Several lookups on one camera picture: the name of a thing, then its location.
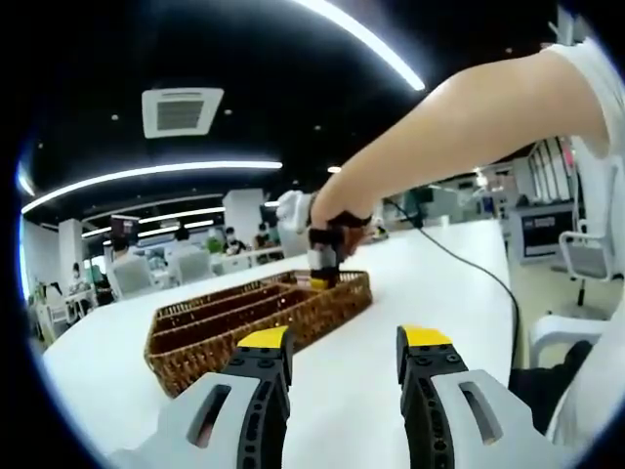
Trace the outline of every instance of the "woven basket compartment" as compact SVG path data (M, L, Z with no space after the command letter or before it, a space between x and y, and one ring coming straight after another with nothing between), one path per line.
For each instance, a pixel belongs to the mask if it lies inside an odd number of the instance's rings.
M341 272L329 290L302 285L309 276L287 272L158 310L145 357L167 395L176 397L204 373L220 371L251 332L289 325L297 351L371 304L365 272Z

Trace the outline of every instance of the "white shirt sleeve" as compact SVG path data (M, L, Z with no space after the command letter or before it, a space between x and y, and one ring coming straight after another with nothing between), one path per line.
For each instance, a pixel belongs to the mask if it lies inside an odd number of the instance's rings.
M555 44L545 50L557 53L573 64L595 92L609 137L607 152L596 152L596 155L625 155L625 86L601 46L593 39L586 39L576 46ZM592 143L586 142L586 145L595 152Z

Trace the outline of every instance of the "human arm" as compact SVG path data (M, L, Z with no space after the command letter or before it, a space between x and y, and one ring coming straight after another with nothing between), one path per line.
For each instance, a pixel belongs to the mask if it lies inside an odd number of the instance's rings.
M601 107L573 64L544 51L469 68L343 165L317 195L312 225L324 228L343 211L366 218L385 196L558 135L607 140Z

